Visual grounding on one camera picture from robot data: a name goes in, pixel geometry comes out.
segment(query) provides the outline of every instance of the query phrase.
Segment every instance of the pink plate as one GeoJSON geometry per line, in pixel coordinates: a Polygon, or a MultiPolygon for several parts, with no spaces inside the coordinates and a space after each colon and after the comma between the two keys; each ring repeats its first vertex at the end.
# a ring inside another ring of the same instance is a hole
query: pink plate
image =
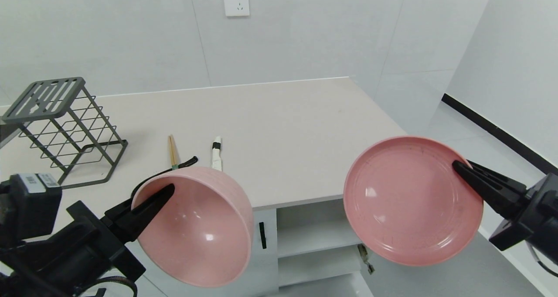
{"type": "Polygon", "coordinates": [[[372,251],[395,263],[426,266],[457,255],[475,236],[483,200],[453,170],[466,159],[434,140],[395,137],[354,162],[345,213],[372,251]]]}

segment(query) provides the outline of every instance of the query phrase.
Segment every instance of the kitchen utensil holder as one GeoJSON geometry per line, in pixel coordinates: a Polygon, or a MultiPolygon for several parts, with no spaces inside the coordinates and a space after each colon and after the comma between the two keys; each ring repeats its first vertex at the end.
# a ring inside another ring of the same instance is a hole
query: kitchen utensil holder
{"type": "Polygon", "coordinates": [[[77,188],[107,182],[128,146],[102,109],[81,77],[42,80],[30,84],[2,120],[18,124],[19,136],[31,140],[30,148],[39,148],[41,158],[52,162],[51,168],[62,170],[58,183],[63,189],[77,188]],[[100,141],[103,134],[108,140],[100,141]],[[109,155],[109,146],[118,148],[115,158],[109,155]],[[104,178],[62,185],[75,166],[103,161],[110,164],[104,178]]]}

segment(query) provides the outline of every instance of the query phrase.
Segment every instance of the black cable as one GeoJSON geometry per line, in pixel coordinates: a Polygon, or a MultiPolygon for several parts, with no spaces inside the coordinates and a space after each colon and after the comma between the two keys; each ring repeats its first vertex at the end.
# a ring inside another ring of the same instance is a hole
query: black cable
{"type": "MultiPolygon", "coordinates": [[[[197,162],[197,156],[193,156],[192,158],[190,158],[189,160],[187,160],[184,163],[178,164],[178,168],[184,168],[184,167],[188,167],[188,166],[192,166],[193,164],[196,164],[197,162]]],[[[164,170],[160,173],[154,174],[153,176],[150,176],[148,178],[145,178],[142,182],[140,182],[135,188],[134,190],[132,190],[132,194],[130,195],[130,198],[134,198],[134,196],[136,195],[136,193],[138,192],[138,189],[142,186],[142,184],[145,184],[146,181],[150,180],[153,177],[159,176],[160,174],[164,174],[166,172],[170,172],[171,170],[173,170],[172,168],[169,168],[168,170],[164,170]]]]}
{"type": "Polygon", "coordinates": [[[544,265],[544,263],[542,263],[542,261],[537,261],[538,265],[540,265],[545,271],[547,271],[548,273],[550,273],[551,275],[554,275],[555,277],[558,277],[558,273],[552,271],[549,267],[547,267],[546,265],[544,265]]]}
{"type": "Polygon", "coordinates": [[[542,263],[541,259],[538,258],[537,253],[534,251],[533,246],[530,243],[527,243],[527,249],[529,249],[531,255],[533,256],[533,259],[538,263],[538,265],[540,265],[545,271],[550,273],[550,275],[558,277],[558,273],[552,271],[550,267],[547,267],[546,264],[542,263]]]}
{"type": "Polygon", "coordinates": [[[94,287],[95,285],[99,285],[100,283],[118,283],[118,284],[130,287],[130,289],[134,293],[133,297],[137,297],[137,295],[138,295],[138,286],[136,285],[136,283],[130,281],[126,277],[103,277],[102,279],[98,279],[98,280],[94,281],[93,283],[91,283],[90,285],[87,285],[87,286],[83,287],[82,289],[83,289],[83,291],[86,291],[87,289],[90,289],[91,287],[94,287]]]}
{"type": "Polygon", "coordinates": [[[10,264],[8,266],[11,267],[14,272],[19,274],[21,277],[27,279],[30,283],[44,289],[45,291],[50,292],[56,297],[70,297],[60,289],[45,281],[38,274],[36,274],[32,269],[25,265],[25,263],[22,263],[22,261],[16,255],[12,253],[6,253],[6,257],[10,260],[10,264]]]}

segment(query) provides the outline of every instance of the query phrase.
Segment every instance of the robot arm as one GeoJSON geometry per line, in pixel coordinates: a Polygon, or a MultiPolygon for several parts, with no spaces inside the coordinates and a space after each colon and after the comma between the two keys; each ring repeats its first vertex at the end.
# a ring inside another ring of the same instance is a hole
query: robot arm
{"type": "Polygon", "coordinates": [[[101,219],[78,201],[67,209],[74,219],[68,226],[47,240],[25,242],[52,232],[61,189],[49,174],[12,175],[0,184],[0,260],[14,273],[0,277],[0,296],[78,296],[112,267],[125,278],[105,281],[134,287],[145,267],[124,243],[135,241],[173,194],[170,184],[133,210],[128,199],[101,219]]]}
{"type": "Polygon", "coordinates": [[[536,256],[533,247],[558,265],[558,176],[548,174],[531,188],[486,167],[458,160],[453,168],[504,221],[488,239],[500,251],[520,241],[538,264],[558,277],[536,256]]]}

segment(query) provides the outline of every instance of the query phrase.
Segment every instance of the table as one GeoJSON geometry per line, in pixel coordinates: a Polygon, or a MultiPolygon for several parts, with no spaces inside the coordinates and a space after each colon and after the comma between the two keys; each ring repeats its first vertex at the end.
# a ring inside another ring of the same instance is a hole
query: table
{"type": "MultiPolygon", "coordinates": [[[[132,243],[147,268],[146,285],[167,296],[247,296],[359,270],[354,245],[360,241],[341,202],[345,175],[368,146],[405,132],[351,79],[104,96],[96,102],[129,145],[107,183],[64,191],[54,231],[70,222],[63,209],[72,203],[81,200],[101,217],[129,198],[138,182],[169,168],[169,134],[181,161],[195,155],[197,166],[210,165],[213,139],[222,136],[223,171],[244,188],[255,224],[265,222],[267,249],[256,233],[250,266],[239,281],[198,289],[170,278],[132,243]]],[[[2,180],[52,171],[29,145],[16,138],[0,150],[2,180]]],[[[77,168],[70,176],[87,180],[107,169],[77,168]]]]}

